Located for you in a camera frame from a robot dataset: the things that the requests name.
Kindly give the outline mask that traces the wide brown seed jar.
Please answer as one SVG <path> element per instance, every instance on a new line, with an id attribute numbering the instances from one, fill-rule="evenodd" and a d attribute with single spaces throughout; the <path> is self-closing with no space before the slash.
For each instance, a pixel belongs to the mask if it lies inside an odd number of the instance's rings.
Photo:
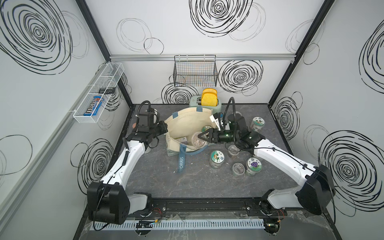
<path id="1" fill-rule="evenodd" d="M 196 132 L 192 135 L 192 138 L 191 138 L 191 141 L 192 141 L 192 145 L 197 148 L 197 149 L 201 149 L 201 148 L 204 148 L 207 146 L 207 142 L 200 139 L 199 138 L 199 135 L 201 134 L 202 132 Z"/>

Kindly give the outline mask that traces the green yellow lid jar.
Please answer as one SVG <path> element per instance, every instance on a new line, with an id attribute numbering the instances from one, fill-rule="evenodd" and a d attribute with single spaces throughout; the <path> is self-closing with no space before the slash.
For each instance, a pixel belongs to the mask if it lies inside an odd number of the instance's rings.
<path id="1" fill-rule="evenodd" d="M 211 152 L 210 158 L 209 158 L 209 164 L 212 168 L 214 169 L 220 168 L 224 161 L 225 161 L 225 156 L 223 152 L 219 150 L 214 150 Z"/>

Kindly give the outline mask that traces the silver top can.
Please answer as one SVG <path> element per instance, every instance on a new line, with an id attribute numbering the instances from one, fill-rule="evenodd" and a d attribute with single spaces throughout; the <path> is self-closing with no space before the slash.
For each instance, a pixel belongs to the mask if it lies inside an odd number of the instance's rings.
<path id="1" fill-rule="evenodd" d="M 188 139 L 186 137 L 178 138 L 177 141 L 181 144 L 188 145 Z"/>

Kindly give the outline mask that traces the clear lid seed jar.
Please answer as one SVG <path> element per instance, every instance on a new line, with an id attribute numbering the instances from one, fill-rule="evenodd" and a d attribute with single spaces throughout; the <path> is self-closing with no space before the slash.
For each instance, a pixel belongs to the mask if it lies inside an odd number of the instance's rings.
<path id="1" fill-rule="evenodd" d="M 228 147 L 228 154 L 231 158 L 237 158 L 240 151 L 241 150 L 239 148 L 237 148 L 235 145 L 230 145 Z"/>

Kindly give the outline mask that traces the beige canvas tote bag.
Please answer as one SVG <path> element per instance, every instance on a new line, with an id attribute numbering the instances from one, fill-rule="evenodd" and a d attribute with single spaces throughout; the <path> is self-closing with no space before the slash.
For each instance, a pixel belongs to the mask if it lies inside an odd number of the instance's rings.
<path id="1" fill-rule="evenodd" d="M 202 107 L 185 108 L 174 112 L 165 123 L 168 125 L 168 132 L 165 134 L 168 156 L 178 157 L 178 172 L 182 172 L 186 166 L 186 156 L 193 156 L 204 151 L 206 147 L 197 149 L 192 145 L 192 135 L 202 132 L 202 128 L 209 126 L 216 128 L 216 124 L 211 122 L 210 116 L 213 115 L 211 109 Z M 181 144 L 178 138 L 186 137 L 188 145 Z"/>

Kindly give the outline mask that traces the small clear lid jar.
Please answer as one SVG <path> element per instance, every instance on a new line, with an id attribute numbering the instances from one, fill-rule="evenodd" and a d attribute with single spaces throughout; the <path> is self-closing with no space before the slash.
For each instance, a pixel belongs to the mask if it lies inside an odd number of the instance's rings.
<path id="1" fill-rule="evenodd" d="M 245 174 L 245 166 L 241 163 L 234 163 L 232 166 L 232 173 L 235 177 L 240 177 Z"/>

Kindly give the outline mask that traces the green label lid jar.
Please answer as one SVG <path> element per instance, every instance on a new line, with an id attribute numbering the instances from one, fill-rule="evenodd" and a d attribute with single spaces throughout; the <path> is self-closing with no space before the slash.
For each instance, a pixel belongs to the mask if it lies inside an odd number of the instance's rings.
<path id="1" fill-rule="evenodd" d="M 250 129 L 253 132 L 260 132 L 265 125 L 265 120 L 261 117 L 254 117 L 250 124 Z"/>

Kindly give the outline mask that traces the small white lid jar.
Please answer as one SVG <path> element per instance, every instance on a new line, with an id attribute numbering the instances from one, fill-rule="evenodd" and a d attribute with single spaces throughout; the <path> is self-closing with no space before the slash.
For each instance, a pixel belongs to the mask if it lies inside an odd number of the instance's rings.
<path id="1" fill-rule="evenodd" d="M 246 175 L 254 176 L 262 170 L 263 166 L 259 159 L 249 158 L 246 162 Z"/>

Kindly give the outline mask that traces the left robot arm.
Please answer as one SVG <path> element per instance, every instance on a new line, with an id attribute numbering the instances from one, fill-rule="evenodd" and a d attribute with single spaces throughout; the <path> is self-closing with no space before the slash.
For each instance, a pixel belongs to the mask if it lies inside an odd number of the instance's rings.
<path id="1" fill-rule="evenodd" d="M 90 221 L 121 225 L 129 215 L 148 214 L 152 211 L 152 195 L 127 195 L 126 187 L 138 160 L 150 147 L 153 139 L 168 132 L 168 125 L 152 110 L 138 114 L 133 131 L 123 138 L 124 149 L 107 174 L 87 189 L 88 217 Z"/>

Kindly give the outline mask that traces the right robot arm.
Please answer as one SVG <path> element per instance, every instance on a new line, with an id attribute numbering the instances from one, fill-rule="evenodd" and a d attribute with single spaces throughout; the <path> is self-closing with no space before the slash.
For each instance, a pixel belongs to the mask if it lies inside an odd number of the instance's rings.
<path id="1" fill-rule="evenodd" d="M 280 149 L 265 136 L 250 131 L 244 117 L 233 114 L 228 121 L 222 121 L 219 114 L 210 117 L 216 124 L 198 135 L 208 143 L 234 143 L 245 152 L 265 160 L 288 175 L 297 183 L 295 188 L 271 190 L 265 195 L 265 202 L 273 209 L 301 208 L 313 215 L 321 215 L 335 195 L 331 170 L 300 160 Z"/>

